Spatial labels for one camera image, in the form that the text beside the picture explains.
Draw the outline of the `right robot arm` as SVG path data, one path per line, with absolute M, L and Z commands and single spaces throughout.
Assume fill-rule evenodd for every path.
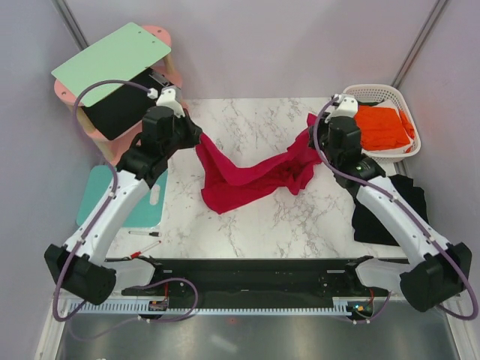
M 345 290 L 361 295 L 369 287 L 403 296 L 425 312 L 467 291 L 472 313 L 447 313 L 474 320 L 479 302 L 468 276 L 472 253 L 464 243 L 452 244 L 413 210 L 386 176 L 383 168 L 362 151 L 361 131 L 354 119 L 358 102 L 348 94 L 334 94 L 309 128 L 310 146 L 333 172 L 336 182 L 365 206 L 386 228 L 406 255 L 406 263 L 363 256 L 343 276 Z

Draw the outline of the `red t shirt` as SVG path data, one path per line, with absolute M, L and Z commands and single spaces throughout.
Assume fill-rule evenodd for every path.
M 251 167 L 238 167 L 202 134 L 195 150 L 205 172 L 203 202 L 221 215 L 266 197 L 278 188 L 287 188 L 292 195 L 298 195 L 314 177 L 314 167 L 321 163 L 308 143 L 305 129 L 285 152 Z

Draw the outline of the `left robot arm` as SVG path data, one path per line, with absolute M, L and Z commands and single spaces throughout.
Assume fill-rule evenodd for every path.
M 164 288 L 164 276 L 145 260 L 106 262 L 118 231 L 137 203 L 167 171 L 169 159 L 200 142 L 202 130 L 181 103 L 179 89 L 162 89 L 155 106 L 142 118 L 142 130 L 132 140 L 112 171 L 112 181 L 79 229 L 59 247 L 44 253 L 55 281 L 54 297 L 61 290 L 99 305 L 114 291 L 139 286 L 149 295 Z

